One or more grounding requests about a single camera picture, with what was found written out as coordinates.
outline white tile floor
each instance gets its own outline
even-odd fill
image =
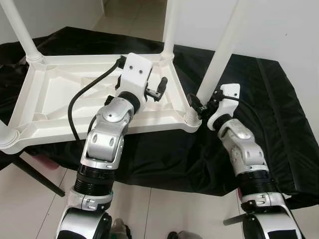
[[[108,0],[96,31],[162,41],[166,0]]]
[[[95,30],[162,40],[165,0],[108,0],[106,15]],[[48,170],[24,159],[66,192],[76,172]],[[0,171],[0,239],[52,239],[66,197],[61,198],[14,165]],[[132,229],[133,239],[166,239],[168,232],[189,230],[203,239],[242,239],[240,224],[225,227],[222,220],[240,213],[237,195],[224,197],[114,184],[108,210]],[[319,207],[294,211],[307,239],[319,238]]]

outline white wall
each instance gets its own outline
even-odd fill
[[[49,35],[65,26],[92,29],[102,13],[101,0],[14,0],[32,37]],[[0,44],[17,37],[0,6]]]
[[[171,1],[168,0],[167,11]],[[180,0],[176,44],[215,50],[236,0]],[[251,0],[235,53],[280,62],[319,141],[319,1]]]

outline white plastic leg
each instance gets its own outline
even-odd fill
[[[226,68],[229,58],[234,51],[238,35],[242,30],[243,19],[247,15],[249,2],[249,0],[238,0],[234,7],[232,15],[227,23],[226,30],[197,92],[197,97],[203,105],[210,99],[212,92],[215,90],[217,83]]]
[[[9,128],[0,120],[0,147],[6,147],[14,142],[19,136],[16,129]]]
[[[0,4],[25,51],[27,61],[34,62],[41,60],[42,55],[36,49],[13,0],[0,0]]]
[[[175,39],[175,30],[176,22],[178,16],[178,7],[180,0],[171,0],[171,9],[168,18],[168,26],[165,36],[164,50],[161,53],[163,58],[173,58],[173,49],[174,49],[174,39]]]

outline white plastic frame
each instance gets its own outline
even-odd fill
[[[144,111],[135,115],[129,133],[183,129],[195,132],[201,124],[189,107],[175,71],[173,60],[174,33],[180,0],[171,0],[171,9],[161,54],[142,55],[154,64],[149,87],[156,89],[161,77],[168,79],[160,102],[148,100]],[[233,52],[249,0],[238,0],[221,43],[215,52],[197,96],[203,104],[210,98]],[[25,53],[30,67],[21,88],[8,126],[0,123],[0,150],[7,154],[29,145],[74,140],[67,120],[71,98],[85,85],[109,69],[119,55],[43,56],[35,47],[13,0],[0,0]],[[121,70],[85,93],[74,105],[73,116],[80,138],[86,137],[88,124],[114,95]]]

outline stool leg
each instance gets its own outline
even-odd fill
[[[226,219],[226,220],[223,221],[223,224],[225,226],[228,226],[228,225],[232,225],[232,224],[235,224],[235,223],[241,223],[245,216],[246,216],[246,214],[241,214],[239,216],[235,216],[233,218]]]
[[[50,180],[48,180],[46,177],[44,177],[42,174],[36,171],[30,164],[25,162],[19,156],[15,157],[13,164],[18,168],[22,169],[24,172],[26,172],[32,178],[43,184],[48,189],[52,190],[60,197],[65,196],[65,192],[62,189],[60,189],[58,186],[56,186],[54,183],[52,183]]]

